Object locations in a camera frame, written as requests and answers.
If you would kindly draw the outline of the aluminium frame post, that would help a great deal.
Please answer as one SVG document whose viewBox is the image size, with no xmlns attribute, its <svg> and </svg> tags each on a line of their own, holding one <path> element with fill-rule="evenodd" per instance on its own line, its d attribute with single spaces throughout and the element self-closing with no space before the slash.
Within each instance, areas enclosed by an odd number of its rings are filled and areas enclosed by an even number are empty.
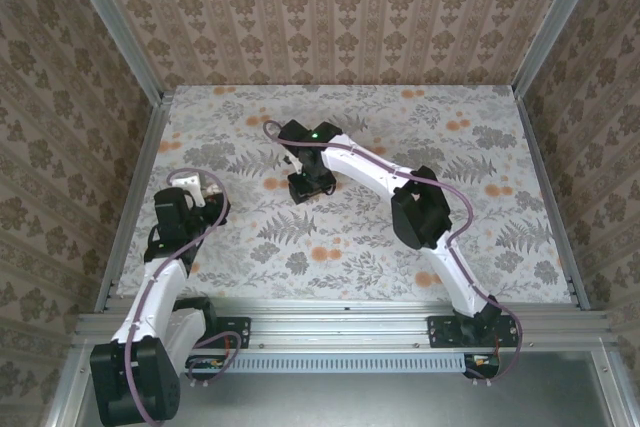
<svg viewBox="0 0 640 427">
<path fill-rule="evenodd" d="M 531 86 L 579 0 L 553 0 L 512 82 L 516 98 Z"/>
<path fill-rule="evenodd" d="M 162 102 L 164 88 L 147 60 L 142 44 L 129 26 L 125 9 L 116 0 L 90 0 L 153 108 Z"/>
</svg>

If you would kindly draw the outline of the grey metal panel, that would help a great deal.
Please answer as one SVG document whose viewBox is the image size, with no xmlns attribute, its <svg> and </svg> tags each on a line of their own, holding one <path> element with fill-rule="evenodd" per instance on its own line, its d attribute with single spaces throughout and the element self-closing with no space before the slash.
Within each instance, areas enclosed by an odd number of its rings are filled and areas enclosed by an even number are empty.
<svg viewBox="0 0 640 427">
<path fill-rule="evenodd" d="M 491 385 L 460 374 L 226 374 L 182 383 L 164 427 L 613 427 L 584 355 L 524 354 Z"/>
</svg>

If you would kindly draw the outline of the aluminium side rail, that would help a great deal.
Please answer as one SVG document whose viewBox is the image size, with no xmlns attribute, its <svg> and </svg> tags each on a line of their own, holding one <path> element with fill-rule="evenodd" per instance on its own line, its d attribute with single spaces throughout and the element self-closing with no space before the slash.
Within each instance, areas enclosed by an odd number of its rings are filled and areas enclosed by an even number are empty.
<svg viewBox="0 0 640 427">
<path fill-rule="evenodd" d="M 590 310 L 591 304 L 581 279 L 524 101 L 519 96 L 516 96 L 515 100 L 569 292 L 581 310 Z"/>
<path fill-rule="evenodd" d="M 129 246 L 153 169 L 154 159 L 168 120 L 174 94 L 174 91 L 164 92 L 160 103 L 152 108 L 149 124 L 131 178 L 128 195 L 106 265 L 100 291 L 95 302 L 94 313 L 104 311 L 112 287 L 117 284 L 119 275 L 126 262 Z"/>
</svg>

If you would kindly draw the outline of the floral patterned tablecloth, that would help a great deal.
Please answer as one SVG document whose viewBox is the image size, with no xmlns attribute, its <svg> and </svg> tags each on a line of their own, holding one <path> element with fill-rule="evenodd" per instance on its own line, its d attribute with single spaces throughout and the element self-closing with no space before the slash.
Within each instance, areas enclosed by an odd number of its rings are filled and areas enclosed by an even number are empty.
<svg viewBox="0 0 640 427">
<path fill-rule="evenodd" d="M 295 204 L 284 149 L 267 120 L 330 122 L 383 159 L 470 201 L 459 246 L 501 302 L 567 303 L 561 266 L 512 89 L 497 86 L 181 86 L 154 159 L 117 291 L 134 295 L 155 224 L 154 195 L 175 169 L 216 174 L 229 222 L 200 248 L 185 292 L 234 298 L 444 301 L 429 259 L 402 244 L 390 207 L 339 176 L 331 195 Z"/>
</svg>

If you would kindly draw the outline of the small black controller board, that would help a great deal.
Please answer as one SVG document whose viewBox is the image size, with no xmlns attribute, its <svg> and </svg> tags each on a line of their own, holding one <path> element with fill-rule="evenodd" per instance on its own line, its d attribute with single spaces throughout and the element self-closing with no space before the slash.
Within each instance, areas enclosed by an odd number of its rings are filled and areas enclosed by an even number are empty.
<svg viewBox="0 0 640 427">
<path fill-rule="evenodd" d="M 229 356 L 225 355 L 195 355 L 185 362 L 185 371 L 194 375 L 215 375 L 227 363 Z"/>
<path fill-rule="evenodd" d="M 497 354 L 465 354 L 464 355 L 466 378 L 492 379 L 498 375 L 500 360 Z"/>
</svg>

